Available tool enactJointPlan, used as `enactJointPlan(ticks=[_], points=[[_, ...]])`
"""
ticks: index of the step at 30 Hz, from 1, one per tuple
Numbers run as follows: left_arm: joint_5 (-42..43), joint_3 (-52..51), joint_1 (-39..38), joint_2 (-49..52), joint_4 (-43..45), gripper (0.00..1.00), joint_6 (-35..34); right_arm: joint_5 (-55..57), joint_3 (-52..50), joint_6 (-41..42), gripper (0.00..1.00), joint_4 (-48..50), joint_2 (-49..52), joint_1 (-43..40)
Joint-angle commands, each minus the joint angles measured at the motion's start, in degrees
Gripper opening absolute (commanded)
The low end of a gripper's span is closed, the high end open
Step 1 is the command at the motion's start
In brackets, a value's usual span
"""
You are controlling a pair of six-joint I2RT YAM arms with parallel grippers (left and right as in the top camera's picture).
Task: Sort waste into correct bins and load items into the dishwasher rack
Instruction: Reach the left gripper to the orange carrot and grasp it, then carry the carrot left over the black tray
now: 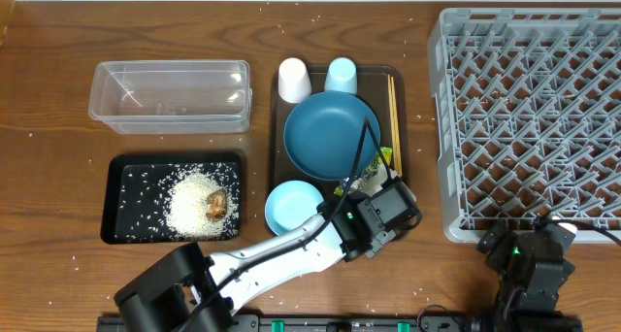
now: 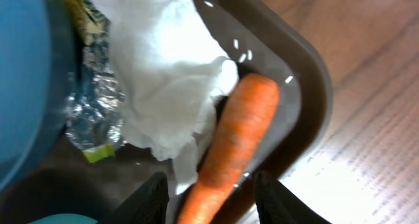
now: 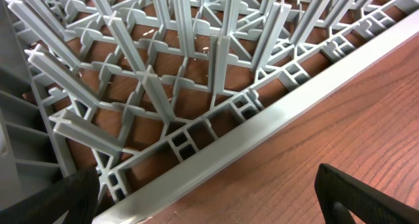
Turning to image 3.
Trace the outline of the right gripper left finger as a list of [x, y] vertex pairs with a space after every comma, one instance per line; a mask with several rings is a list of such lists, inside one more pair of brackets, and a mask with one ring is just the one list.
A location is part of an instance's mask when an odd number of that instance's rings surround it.
[[53, 223], [64, 216], [64, 223], [91, 223], [99, 192], [97, 170], [85, 168], [1, 210], [1, 222]]

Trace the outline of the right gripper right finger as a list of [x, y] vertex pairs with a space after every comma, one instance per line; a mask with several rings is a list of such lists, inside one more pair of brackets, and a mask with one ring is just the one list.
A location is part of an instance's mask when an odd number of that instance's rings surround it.
[[384, 194], [341, 170], [319, 165], [315, 191], [326, 224], [417, 223], [418, 210]]

